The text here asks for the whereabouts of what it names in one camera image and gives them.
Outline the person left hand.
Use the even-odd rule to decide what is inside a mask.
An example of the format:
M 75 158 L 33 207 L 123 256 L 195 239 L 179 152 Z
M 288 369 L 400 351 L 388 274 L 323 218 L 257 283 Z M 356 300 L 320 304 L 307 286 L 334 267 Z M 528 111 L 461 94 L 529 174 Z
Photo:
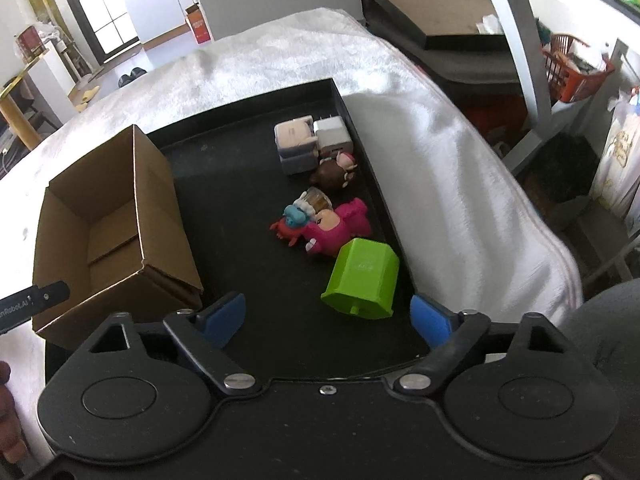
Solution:
M 0 450 L 10 464 L 17 464 L 27 456 L 20 420 L 15 411 L 14 396 L 8 388 L 11 367 L 0 362 Z

